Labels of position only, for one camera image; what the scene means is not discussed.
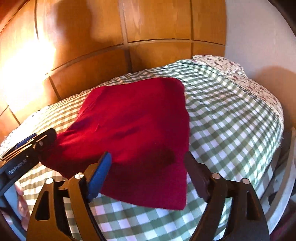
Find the white wall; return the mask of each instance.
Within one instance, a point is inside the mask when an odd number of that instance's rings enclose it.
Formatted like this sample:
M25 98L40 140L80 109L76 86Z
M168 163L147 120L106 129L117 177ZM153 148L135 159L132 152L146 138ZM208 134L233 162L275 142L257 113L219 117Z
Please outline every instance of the white wall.
M226 0L225 57L241 64L281 102L285 128L296 127L296 37L267 0Z

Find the wall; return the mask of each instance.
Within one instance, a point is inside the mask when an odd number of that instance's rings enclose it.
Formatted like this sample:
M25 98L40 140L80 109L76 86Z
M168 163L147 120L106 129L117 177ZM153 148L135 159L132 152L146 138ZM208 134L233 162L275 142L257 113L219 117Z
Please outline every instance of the wall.
M31 113L114 77L223 56L225 39L224 0L29 0L0 33L0 141Z
M296 126L296 37L267 0L226 0L225 57L274 94L285 129Z

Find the checkered bedsheet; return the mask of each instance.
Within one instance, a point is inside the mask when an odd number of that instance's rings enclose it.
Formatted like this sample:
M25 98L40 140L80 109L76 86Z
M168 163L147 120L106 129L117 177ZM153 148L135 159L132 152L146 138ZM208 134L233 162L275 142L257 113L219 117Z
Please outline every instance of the checkered bedsheet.
M249 178L255 189L273 153L278 148L282 128L279 117L251 92L235 84L217 69L180 60L164 67L114 78L104 85L127 84L153 77L175 77L185 86L186 108L190 115L189 150L198 162L224 178ZM50 127L66 130L91 90L41 109L13 131L0 147L0 154L32 133ZM38 164L20 183L30 210L45 179L63 178ZM231 200L227 200L217 233L225 228ZM107 240L188 240L206 203L199 198L187 175L187 205L182 211L139 207L99 194L91 203L92 213ZM69 199L65 209L73 236L80 239Z

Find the gingham bed cover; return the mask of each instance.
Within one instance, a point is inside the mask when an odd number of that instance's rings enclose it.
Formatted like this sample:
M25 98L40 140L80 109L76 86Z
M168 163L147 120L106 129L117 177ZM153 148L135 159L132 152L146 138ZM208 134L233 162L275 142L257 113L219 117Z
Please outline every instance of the gingham bed cover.
M127 84L153 77L175 77L183 82L190 115L189 150L197 161L226 179L239 181L242 177L249 178L258 194L262 195L266 180L259 180L280 144L283 131L272 109L248 90L225 78L217 69L192 60L126 74L99 86ZM50 127L57 132L66 130L74 122L90 91L83 91L30 116L8 136L0 153L32 133L40 133ZM269 181L272 173L270 170L267 173ZM30 211L49 177L63 180L58 172L41 164L20 179ZM217 233L225 228L230 205L229 199ZM187 175L187 205L182 211L139 207L101 194L90 203L90 207L107 240L165 241L188 240L206 203L198 197ZM81 239L67 198L65 209L73 237Z

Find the wooden headboard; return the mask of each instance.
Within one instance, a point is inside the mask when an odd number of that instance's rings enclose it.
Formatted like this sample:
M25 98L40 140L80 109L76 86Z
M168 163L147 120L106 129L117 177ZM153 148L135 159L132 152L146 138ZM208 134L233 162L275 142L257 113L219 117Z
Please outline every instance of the wooden headboard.
M14 2L0 24L0 141L34 111L111 78L224 56L224 0Z

